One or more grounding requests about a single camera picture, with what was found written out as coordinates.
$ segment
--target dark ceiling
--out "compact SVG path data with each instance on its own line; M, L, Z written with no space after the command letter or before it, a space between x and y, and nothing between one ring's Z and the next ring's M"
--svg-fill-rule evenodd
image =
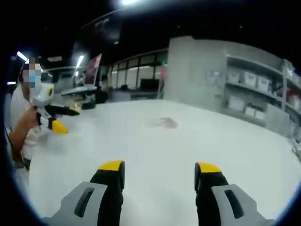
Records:
M20 13L14 12L16 21L24 21L22 12L27 11L26 22L17 26L10 21L7 27L11 37L15 37L8 40L10 54L20 50L28 57L41 56L44 69L75 65L78 56L85 53L90 57L103 53L102 63L110 64L167 48L171 37L181 35L245 43L301 67L299 12L287 1L140 0L124 10L119 10L120 0L87 0L78 4L40 0L36 3L39 7L30 4L33 6L22 3ZM55 56L62 56L63 60L47 60Z

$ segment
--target white shirt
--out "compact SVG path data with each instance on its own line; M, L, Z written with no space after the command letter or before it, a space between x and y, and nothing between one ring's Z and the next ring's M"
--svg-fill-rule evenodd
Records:
M10 105L10 119L11 119L11 128L14 129L17 125L17 122L21 118L21 116L31 107L31 104L28 100L26 100L23 96L21 84L17 86L15 89L13 96L11 98ZM23 149L21 151L22 158L26 158L28 160L32 159L32 152L39 140L39 137L43 134L47 134L46 127L36 127L29 130L27 137L25 139L25 143Z
M6 132L4 132L4 135L7 142L8 161L10 161L10 163L12 164L14 179L18 185L18 189L20 189L20 192L23 194L24 198L29 200L29 171L26 170L25 167L16 168L11 153L11 145L7 137L7 134L9 134L10 131L8 128L5 128L5 130Z
M108 83L102 83L102 81L99 82L99 86L101 87L101 91L106 91L108 87Z

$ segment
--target hand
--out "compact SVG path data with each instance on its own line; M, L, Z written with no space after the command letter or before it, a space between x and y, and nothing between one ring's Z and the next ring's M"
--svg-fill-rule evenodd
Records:
M24 114L20 118L20 123L28 130L39 125L37 119L37 111L33 106L30 107L26 112L24 112Z

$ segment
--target white tabletop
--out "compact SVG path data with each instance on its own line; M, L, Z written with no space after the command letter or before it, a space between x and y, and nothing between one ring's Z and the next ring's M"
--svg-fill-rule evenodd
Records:
M162 117L176 129L154 126ZM34 152L30 197L50 217L101 164L126 162L120 225L198 225L194 164L215 164L230 184L256 202L265 218L277 218L301 179L301 165L286 138L226 115L168 101L98 105L63 117L67 135L51 135Z

